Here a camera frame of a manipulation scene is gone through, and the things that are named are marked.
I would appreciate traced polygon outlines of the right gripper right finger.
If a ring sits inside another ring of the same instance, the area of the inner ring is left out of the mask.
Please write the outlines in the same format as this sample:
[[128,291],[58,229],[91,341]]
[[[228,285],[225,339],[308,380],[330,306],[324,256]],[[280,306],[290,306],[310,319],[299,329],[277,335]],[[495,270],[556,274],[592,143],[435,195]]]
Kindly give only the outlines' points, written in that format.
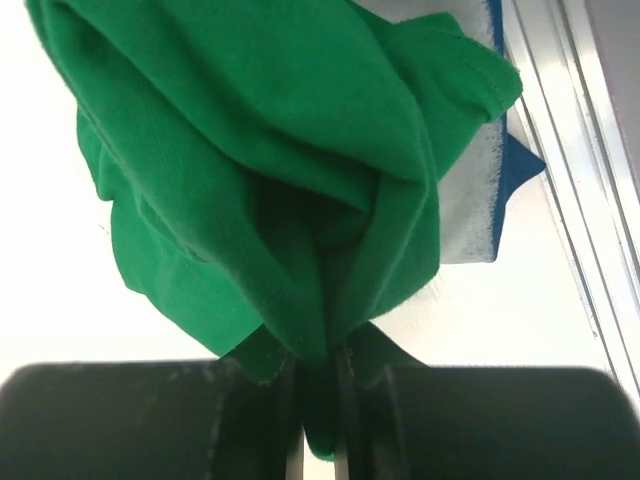
[[431,367],[372,324],[335,356],[340,479],[635,479],[639,422],[604,373]]

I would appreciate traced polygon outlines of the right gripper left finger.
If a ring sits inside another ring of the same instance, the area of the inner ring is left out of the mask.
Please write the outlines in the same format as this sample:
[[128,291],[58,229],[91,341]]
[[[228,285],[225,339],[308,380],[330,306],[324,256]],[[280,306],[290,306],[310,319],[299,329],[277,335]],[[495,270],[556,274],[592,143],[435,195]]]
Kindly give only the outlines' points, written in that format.
[[299,479],[295,379],[264,329],[217,360],[27,365],[1,387],[1,475]]

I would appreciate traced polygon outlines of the green t shirt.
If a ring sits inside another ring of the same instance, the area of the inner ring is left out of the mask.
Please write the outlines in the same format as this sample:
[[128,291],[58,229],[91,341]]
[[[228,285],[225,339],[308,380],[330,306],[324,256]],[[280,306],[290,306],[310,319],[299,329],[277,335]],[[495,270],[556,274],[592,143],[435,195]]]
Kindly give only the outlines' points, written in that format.
[[77,102],[128,288],[257,379],[303,367],[332,458],[333,358],[441,262],[438,185],[521,95],[448,13],[351,1],[30,1]]

